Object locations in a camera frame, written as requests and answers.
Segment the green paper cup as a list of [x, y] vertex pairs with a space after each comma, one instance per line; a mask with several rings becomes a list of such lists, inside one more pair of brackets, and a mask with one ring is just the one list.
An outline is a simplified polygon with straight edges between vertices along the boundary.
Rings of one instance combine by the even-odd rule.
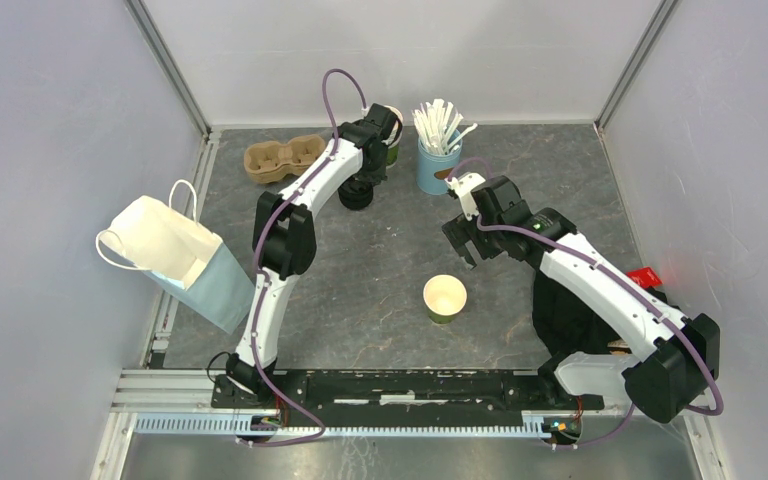
[[429, 319], [436, 324], [448, 324], [464, 309], [468, 293], [457, 277], [441, 274], [430, 278], [423, 287], [423, 302]]

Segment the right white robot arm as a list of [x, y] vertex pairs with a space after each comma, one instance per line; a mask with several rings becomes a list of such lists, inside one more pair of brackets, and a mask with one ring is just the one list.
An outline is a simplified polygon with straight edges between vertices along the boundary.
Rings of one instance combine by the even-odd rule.
[[533, 211], [508, 177], [460, 163], [440, 178], [461, 206], [443, 232], [467, 264], [506, 254], [534, 270], [532, 320], [551, 355], [537, 382], [545, 405], [625, 398], [660, 423], [683, 411], [724, 412], [714, 319], [690, 317], [642, 287], [563, 214]]

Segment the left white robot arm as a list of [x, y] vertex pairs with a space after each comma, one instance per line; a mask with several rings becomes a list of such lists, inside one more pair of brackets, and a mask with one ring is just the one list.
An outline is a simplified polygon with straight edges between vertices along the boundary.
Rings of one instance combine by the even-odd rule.
[[243, 336], [226, 363], [226, 377], [250, 407], [274, 395], [270, 377], [281, 323], [295, 284], [317, 253], [315, 219], [332, 196], [351, 211], [368, 207], [386, 178], [390, 137], [402, 121], [392, 109], [364, 102], [360, 119], [333, 124], [317, 160], [290, 186], [257, 202], [253, 231], [254, 300]]

